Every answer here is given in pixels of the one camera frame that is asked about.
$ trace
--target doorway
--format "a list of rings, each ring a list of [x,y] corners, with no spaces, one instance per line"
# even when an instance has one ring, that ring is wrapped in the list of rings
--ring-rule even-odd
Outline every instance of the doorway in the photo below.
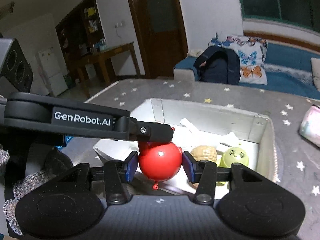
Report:
[[[188,53],[179,0],[128,0],[147,78],[173,77]]]

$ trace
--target refrigerator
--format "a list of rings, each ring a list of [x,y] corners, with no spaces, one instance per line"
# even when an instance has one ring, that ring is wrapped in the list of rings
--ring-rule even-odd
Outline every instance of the refrigerator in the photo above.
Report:
[[[68,89],[59,67],[57,56],[52,48],[41,50],[37,54],[39,74],[51,96],[58,96]]]

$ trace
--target red ball toy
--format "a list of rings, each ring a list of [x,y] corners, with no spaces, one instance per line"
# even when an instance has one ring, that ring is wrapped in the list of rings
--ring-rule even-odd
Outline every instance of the red ball toy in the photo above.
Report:
[[[182,165],[182,149],[173,142],[167,144],[138,142],[139,167],[142,173],[155,181],[153,189],[158,189],[159,181],[173,178]]]

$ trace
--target gray knit fabric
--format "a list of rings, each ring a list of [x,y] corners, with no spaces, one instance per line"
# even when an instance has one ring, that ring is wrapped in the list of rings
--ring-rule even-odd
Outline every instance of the gray knit fabric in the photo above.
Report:
[[[6,219],[9,222],[10,227],[16,234],[23,236],[15,217],[15,208],[18,201],[23,196],[25,196],[32,190],[40,187],[42,184],[48,182],[53,177],[54,175],[49,174],[47,171],[42,170],[42,171],[30,174],[29,176],[25,177],[22,181],[17,182],[16,185],[14,185],[13,195],[15,199],[9,199],[4,202],[3,212],[5,214]]]
[[[9,153],[0,149],[0,176],[4,175],[5,165],[8,163]]]

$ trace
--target door frame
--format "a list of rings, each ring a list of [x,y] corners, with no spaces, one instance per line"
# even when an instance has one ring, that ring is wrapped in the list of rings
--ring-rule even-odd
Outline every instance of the door frame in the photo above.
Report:
[[[135,32],[137,35],[138,45],[139,45],[139,49],[140,49],[142,63],[143,63],[144,70],[146,73],[146,78],[150,78],[151,75],[150,75],[150,68],[148,65],[148,57],[147,57],[146,49],[143,45],[143,39],[142,39],[141,31],[140,31],[140,26],[139,26],[139,21],[138,21],[136,9],[134,7],[133,0],[128,0],[128,2],[129,2],[131,16],[132,16],[132,20],[133,20],[134,29],[135,29]],[[174,2],[175,2],[176,10],[178,13],[178,27],[179,27],[180,37],[181,37],[181,41],[182,41],[183,54],[185,56],[187,56],[188,43],[187,43],[186,29],[185,29],[184,21],[183,21],[183,15],[182,15],[182,11],[181,11],[180,0],[174,0]]]

